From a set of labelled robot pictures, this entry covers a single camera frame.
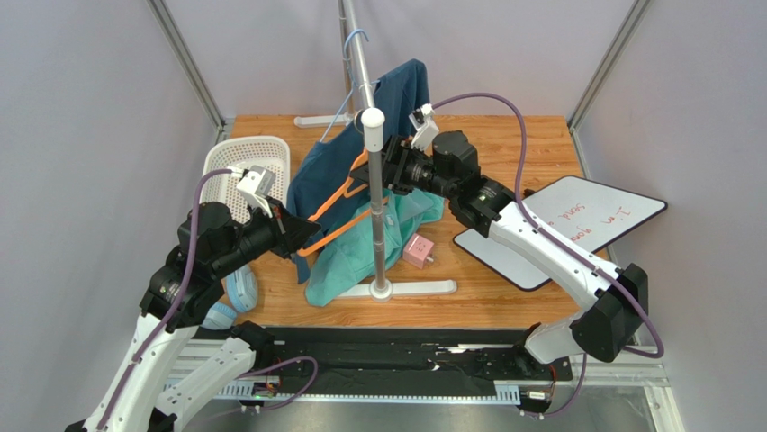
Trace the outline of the silver clothes rack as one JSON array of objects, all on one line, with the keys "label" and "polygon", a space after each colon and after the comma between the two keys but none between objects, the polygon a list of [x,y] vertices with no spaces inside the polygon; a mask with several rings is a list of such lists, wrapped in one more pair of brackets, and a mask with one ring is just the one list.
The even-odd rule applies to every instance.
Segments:
[{"label": "silver clothes rack", "polygon": [[[341,26],[343,43],[346,37],[356,29],[361,29],[357,24],[356,8],[351,1],[341,1],[338,4],[338,19]],[[295,260],[298,269],[298,280],[307,286],[311,268],[317,261],[320,252],[334,239],[350,228],[368,218],[373,227],[374,247],[374,275],[367,277],[346,292],[336,297],[363,297],[374,299],[378,302],[386,302],[394,295],[434,295],[452,293],[456,288],[453,281],[440,281],[431,283],[393,283],[386,276],[385,268],[385,245],[384,245],[384,212],[388,200],[384,198],[384,187],[379,180],[372,184],[357,181],[352,178],[351,172],[366,162],[372,162],[373,171],[381,173],[381,151],[387,139],[384,138],[383,128],[385,123],[384,113],[375,106],[374,91],[379,79],[371,79],[366,65],[365,39],[358,34],[351,42],[348,53],[351,55],[351,66],[356,78],[357,87],[351,101],[343,108],[342,113],[348,113],[349,123],[361,130],[364,138],[364,149],[353,162],[348,172],[346,182],[309,218],[317,221],[338,199],[350,198],[360,192],[369,193],[370,202],[357,208],[353,217],[348,222],[338,226],[335,230],[309,247],[300,250]]]}]

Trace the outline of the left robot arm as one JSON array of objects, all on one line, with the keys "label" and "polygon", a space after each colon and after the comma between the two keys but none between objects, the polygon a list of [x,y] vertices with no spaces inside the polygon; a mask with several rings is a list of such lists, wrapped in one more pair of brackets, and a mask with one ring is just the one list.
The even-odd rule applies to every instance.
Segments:
[{"label": "left robot arm", "polygon": [[247,321],[223,347],[169,389],[164,386],[209,309],[223,295],[223,279],[272,253],[287,259],[320,230],[277,200],[235,221],[222,202],[197,204],[178,229],[179,244],[150,277],[129,350],[93,413],[69,431],[181,431],[226,384],[267,366],[274,338]]}]

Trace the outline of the teal t shirt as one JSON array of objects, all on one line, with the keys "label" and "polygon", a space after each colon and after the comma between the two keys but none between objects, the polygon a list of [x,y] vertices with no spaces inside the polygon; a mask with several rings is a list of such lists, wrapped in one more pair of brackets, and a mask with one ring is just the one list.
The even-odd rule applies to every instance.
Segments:
[{"label": "teal t shirt", "polygon": [[[407,243],[423,224],[439,221],[445,200],[415,190],[407,195],[386,191],[384,212],[385,268],[402,256]],[[311,306],[324,307],[375,270],[373,227],[368,218],[332,240],[311,268],[305,297]]]}]

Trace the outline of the light blue headphones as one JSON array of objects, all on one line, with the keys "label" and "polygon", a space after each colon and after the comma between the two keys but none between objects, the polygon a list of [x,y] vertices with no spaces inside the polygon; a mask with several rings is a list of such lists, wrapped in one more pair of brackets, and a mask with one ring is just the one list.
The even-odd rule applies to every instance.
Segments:
[{"label": "light blue headphones", "polygon": [[258,302],[257,279],[249,266],[244,265],[225,278],[229,303],[217,301],[207,311],[202,328],[230,329],[238,316],[252,311]]}]

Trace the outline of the dark blue t shirt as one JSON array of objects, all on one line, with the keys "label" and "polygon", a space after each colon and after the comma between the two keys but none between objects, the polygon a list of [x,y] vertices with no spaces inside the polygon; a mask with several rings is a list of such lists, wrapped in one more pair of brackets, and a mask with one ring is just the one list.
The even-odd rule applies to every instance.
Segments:
[{"label": "dark blue t shirt", "polygon": [[[412,135],[409,116],[429,101],[428,71],[423,62],[411,59],[381,76],[374,91],[374,103],[385,116],[383,137]],[[312,216],[346,182],[363,149],[361,130],[352,124],[326,144],[315,143],[289,185],[286,209],[301,218]],[[358,207],[369,202],[367,191],[338,199],[319,217],[321,230],[305,246],[322,240],[351,220]]]}]

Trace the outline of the pink power adapter cube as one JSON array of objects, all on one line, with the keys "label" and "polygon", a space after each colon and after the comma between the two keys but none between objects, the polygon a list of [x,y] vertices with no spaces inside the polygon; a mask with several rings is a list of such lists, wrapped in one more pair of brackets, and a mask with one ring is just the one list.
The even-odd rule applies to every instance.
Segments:
[{"label": "pink power adapter cube", "polygon": [[417,267],[424,269],[434,261],[435,243],[420,234],[413,234],[402,250],[402,259]]}]

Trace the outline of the white dry erase board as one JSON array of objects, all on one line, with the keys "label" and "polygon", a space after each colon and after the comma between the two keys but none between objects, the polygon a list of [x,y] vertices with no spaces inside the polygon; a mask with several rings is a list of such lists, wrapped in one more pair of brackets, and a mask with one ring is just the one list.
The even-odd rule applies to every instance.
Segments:
[{"label": "white dry erase board", "polygon": [[[602,250],[668,208],[660,199],[572,175],[534,192],[524,204],[550,228],[590,252]],[[456,235],[454,243],[523,292],[550,281],[524,257],[472,229]]]}]

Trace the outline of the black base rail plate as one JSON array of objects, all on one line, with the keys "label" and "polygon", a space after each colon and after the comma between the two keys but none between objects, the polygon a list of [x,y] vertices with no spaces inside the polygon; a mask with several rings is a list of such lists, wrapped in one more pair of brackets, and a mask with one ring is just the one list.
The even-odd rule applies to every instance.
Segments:
[{"label": "black base rail plate", "polygon": [[312,395],[490,396],[497,381],[547,387],[570,382],[561,358],[534,365],[515,347],[517,329],[272,327],[275,341],[257,355],[280,390],[308,385]]}]

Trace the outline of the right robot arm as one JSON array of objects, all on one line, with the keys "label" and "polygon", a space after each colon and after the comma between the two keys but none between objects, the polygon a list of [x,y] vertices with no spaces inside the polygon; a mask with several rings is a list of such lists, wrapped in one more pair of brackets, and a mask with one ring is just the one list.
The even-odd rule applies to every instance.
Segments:
[{"label": "right robot arm", "polygon": [[542,365],[579,354],[611,363],[627,349],[648,318],[648,274],[641,266],[620,268],[545,229],[508,187],[482,174],[476,147],[461,131],[438,134],[430,155],[399,136],[383,150],[381,173],[366,162],[352,178],[379,180],[395,194],[418,189],[446,199],[459,223],[524,257],[576,302],[573,315],[527,330],[520,344],[528,356]]}]

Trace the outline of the white perforated plastic basket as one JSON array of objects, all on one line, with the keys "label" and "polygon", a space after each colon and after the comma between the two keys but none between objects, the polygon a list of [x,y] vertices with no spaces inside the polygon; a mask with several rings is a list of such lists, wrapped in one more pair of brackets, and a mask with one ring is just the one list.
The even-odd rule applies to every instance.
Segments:
[{"label": "white perforated plastic basket", "polygon": [[[252,166],[266,168],[275,174],[275,181],[268,194],[286,205],[291,177],[291,155],[288,144],[276,136],[250,136],[218,143],[205,159],[203,174],[226,167]],[[247,202],[237,191],[236,185],[235,178],[217,175],[206,182],[200,203],[224,203],[230,209],[233,220],[245,223],[250,219],[250,214]]]}]

